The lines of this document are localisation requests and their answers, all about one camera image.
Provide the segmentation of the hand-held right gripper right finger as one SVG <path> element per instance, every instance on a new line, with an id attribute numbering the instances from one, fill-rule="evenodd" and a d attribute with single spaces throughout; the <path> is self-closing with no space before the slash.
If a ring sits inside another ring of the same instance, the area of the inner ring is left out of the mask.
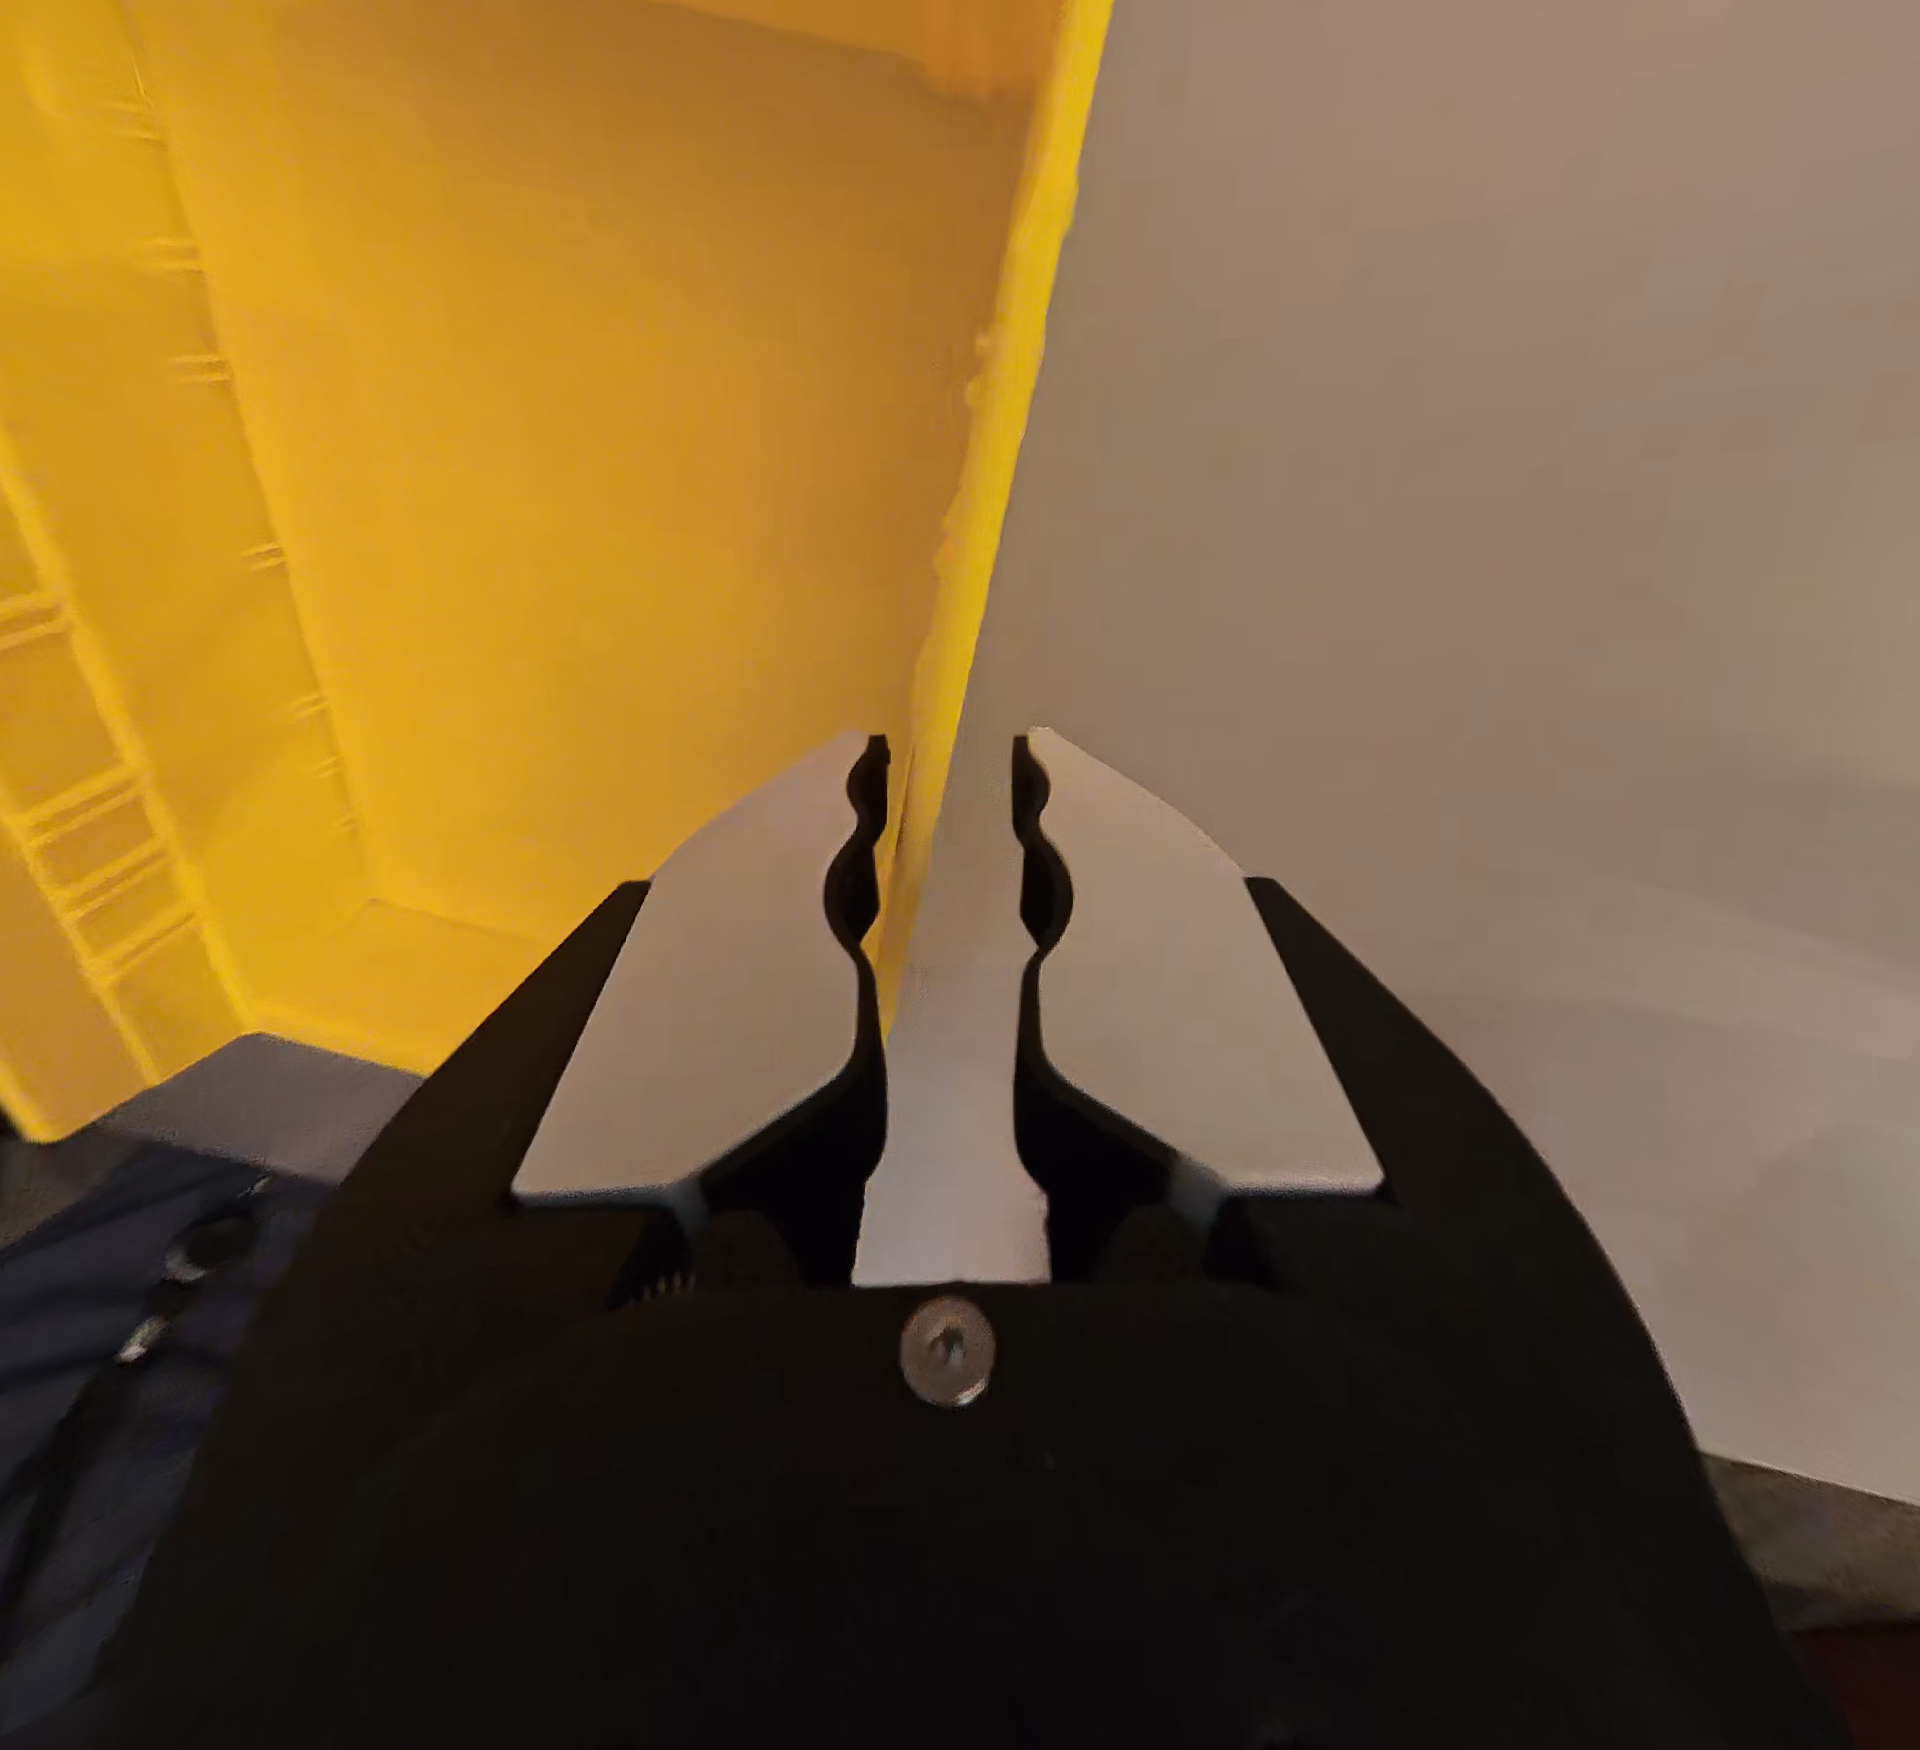
<path id="1" fill-rule="evenodd" d="M 1384 1165 L 1248 873 L 1054 728 L 1011 754 L 1013 1133 L 1047 1276 L 1091 1282 L 1140 1209 L 1204 1247 L 1245 1200 L 1363 1200 Z"/>

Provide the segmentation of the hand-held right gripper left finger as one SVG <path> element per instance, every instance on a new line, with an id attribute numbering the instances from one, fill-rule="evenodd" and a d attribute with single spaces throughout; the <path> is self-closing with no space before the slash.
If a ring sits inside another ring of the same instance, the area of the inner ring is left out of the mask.
<path id="1" fill-rule="evenodd" d="M 517 1161 L 526 1209 L 632 1208 L 685 1243 L 763 1219 L 845 1286 L 888 1138 L 866 935 L 889 742 L 845 731 L 667 854 Z"/>

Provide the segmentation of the yellow plastic box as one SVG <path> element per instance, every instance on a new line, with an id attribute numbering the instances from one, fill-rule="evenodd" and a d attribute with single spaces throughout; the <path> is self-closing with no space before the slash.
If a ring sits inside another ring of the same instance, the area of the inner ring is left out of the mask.
<path id="1" fill-rule="evenodd" d="M 3 1116 L 423 1071 L 907 730 L 1112 0 L 3 0 Z"/>

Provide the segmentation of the person's dark blue pants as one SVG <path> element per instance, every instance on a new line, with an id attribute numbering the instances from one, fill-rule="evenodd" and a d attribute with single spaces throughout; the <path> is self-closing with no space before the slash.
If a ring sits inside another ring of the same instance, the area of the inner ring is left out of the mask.
<path id="1" fill-rule="evenodd" d="M 3 1144 L 3 1746 L 82 1739 L 321 1178 L 111 1130 Z"/>

